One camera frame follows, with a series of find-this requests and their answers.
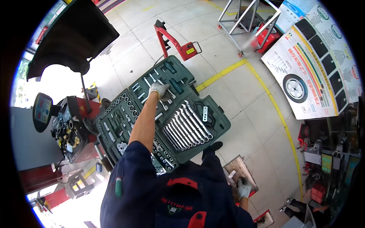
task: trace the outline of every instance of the white work glove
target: white work glove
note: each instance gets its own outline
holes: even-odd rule
[[[251,183],[245,177],[238,178],[238,198],[248,198],[251,192]]]
[[[166,90],[169,88],[169,84],[161,85],[160,83],[153,83],[150,87],[150,90],[148,91],[148,96],[152,92],[158,93],[158,99],[162,101],[167,101],[169,99],[168,94],[166,93]]]

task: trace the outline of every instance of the shoe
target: shoe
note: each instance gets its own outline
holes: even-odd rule
[[[277,212],[282,212],[282,211],[285,211],[285,209],[287,208],[287,206],[284,206],[282,208],[279,208],[279,210],[277,210]]]
[[[292,200],[293,200],[293,198],[287,198],[287,199],[285,200],[285,202],[286,202],[287,204],[291,204],[291,203],[292,203]]]
[[[210,148],[213,150],[213,151],[217,151],[219,150],[221,147],[223,146],[223,143],[222,142],[215,142],[213,144],[210,145]]]

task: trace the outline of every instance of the mechanic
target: mechanic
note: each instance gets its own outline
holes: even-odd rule
[[[176,171],[156,177],[151,162],[158,100],[167,100],[169,85],[154,83],[131,133],[128,147],[110,175],[101,204],[100,225],[111,227],[254,227],[247,212],[251,184],[238,180],[240,205],[233,202],[232,189],[215,151],[215,142],[203,151],[203,163],[191,161]],[[122,179],[117,196],[116,179]]]

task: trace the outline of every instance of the tool case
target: tool case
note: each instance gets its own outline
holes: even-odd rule
[[[169,70],[165,62],[172,65],[176,74]],[[171,85],[169,77],[180,86],[182,89],[180,93]],[[146,80],[152,84],[153,79],[160,80],[163,84],[170,84],[169,89],[175,95],[173,98],[170,93],[166,92],[171,95],[170,101],[163,102],[165,108],[161,102],[158,102],[156,108],[155,138],[151,160],[156,174],[160,175],[172,172],[179,164],[189,161],[207,148],[228,131],[231,123],[224,115],[223,109],[215,103],[211,96],[204,99],[198,97],[195,88],[189,85],[194,81],[194,76],[174,55],[168,56],[123,90],[97,119],[96,124],[100,132],[98,138],[103,141],[101,144],[105,147],[108,159],[112,164],[117,163],[124,153],[132,128],[143,108],[143,101],[148,97],[149,85]],[[208,107],[208,113],[204,117],[205,121],[203,121],[204,107]],[[195,142],[196,146],[189,147],[188,142],[190,144]]]

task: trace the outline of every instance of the red toolbox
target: red toolbox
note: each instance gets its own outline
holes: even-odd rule
[[[312,188],[311,198],[317,203],[321,204],[324,197],[326,196],[327,188],[323,185],[316,183]]]

